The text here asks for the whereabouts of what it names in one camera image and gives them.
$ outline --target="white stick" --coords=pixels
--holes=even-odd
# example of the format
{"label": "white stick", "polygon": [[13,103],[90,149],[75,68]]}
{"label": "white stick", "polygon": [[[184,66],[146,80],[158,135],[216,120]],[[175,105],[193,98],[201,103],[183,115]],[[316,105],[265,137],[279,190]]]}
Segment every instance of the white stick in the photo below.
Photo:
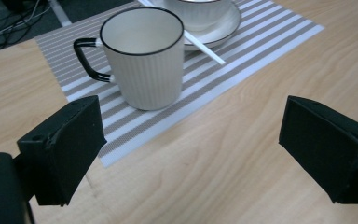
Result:
{"label": "white stick", "polygon": [[[153,7],[153,3],[151,3],[149,0],[138,0],[142,5],[146,7]],[[202,44],[195,36],[193,36],[191,33],[189,33],[187,30],[185,30],[185,38],[190,41],[194,46],[199,48],[202,52],[204,52],[206,55],[214,59],[220,64],[225,64],[226,62],[221,59],[217,54],[215,54],[213,51],[211,51],[208,47],[206,47],[204,44]]]}

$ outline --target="saucer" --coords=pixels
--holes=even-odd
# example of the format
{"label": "saucer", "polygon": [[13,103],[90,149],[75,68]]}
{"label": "saucer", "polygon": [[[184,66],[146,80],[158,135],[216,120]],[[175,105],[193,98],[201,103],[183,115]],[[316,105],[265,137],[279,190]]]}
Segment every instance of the saucer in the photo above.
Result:
{"label": "saucer", "polygon": [[[156,7],[164,7],[163,0],[153,0]],[[241,12],[235,3],[231,4],[226,15],[220,21],[202,31],[189,31],[206,47],[213,48],[228,41],[241,24]],[[185,39],[185,50],[199,50]]]}

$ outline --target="placemat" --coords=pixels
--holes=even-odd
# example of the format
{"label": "placemat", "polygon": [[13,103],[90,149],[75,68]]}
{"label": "placemat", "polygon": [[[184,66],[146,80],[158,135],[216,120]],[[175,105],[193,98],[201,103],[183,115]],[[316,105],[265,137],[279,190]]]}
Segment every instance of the placemat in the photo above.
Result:
{"label": "placemat", "polygon": [[[187,52],[183,92],[173,105],[159,111],[134,109],[124,102],[116,85],[89,78],[72,47],[77,38],[98,37],[105,20],[138,3],[113,8],[36,38],[68,101],[99,95],[108,141],[99,153],[103,166],[120,160],[323,29],[272,1],[237,0],[235,4],[241,11],[238,31],[213,49],[226,65],[217,64],[199,51]],[[94,69],[110,71],[102,50],[85,49],[85,53]]]}

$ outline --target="wooden tabletop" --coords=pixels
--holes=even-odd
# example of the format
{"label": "wooden tabletop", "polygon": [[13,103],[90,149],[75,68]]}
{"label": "wooden tabletop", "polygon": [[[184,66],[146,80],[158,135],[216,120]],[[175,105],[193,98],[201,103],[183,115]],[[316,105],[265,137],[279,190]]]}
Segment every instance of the wooden tabletop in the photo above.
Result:
{"label": "wooden tabletop", "polygon": [[[324,30],[103,168],[38,223],[358,223],[278,144],[288,95],[358,121],[358,0],[277,0]],[[66,104],[34,40],[0,51],[0,151]]]}

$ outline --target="white cup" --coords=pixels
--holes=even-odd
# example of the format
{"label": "white cup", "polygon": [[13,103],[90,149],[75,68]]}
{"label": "white cup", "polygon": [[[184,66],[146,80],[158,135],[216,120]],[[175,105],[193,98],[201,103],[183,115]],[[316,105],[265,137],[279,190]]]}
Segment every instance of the white cup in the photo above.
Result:
{"label": "white cup", "polygon": [[231,0],[164,0],[188,31],[201,31],[217,23],[229,10]]}
{"label": "white cup", "polygon": [[[102,48],[113,75],[92,69],[83,47]],[[134,7],[118,12],[103,24],[100,39],[80,38],[74,49],[90,77],[116,82],[135,108],[161,109],[182,91],[184,25],[169,10]]]}

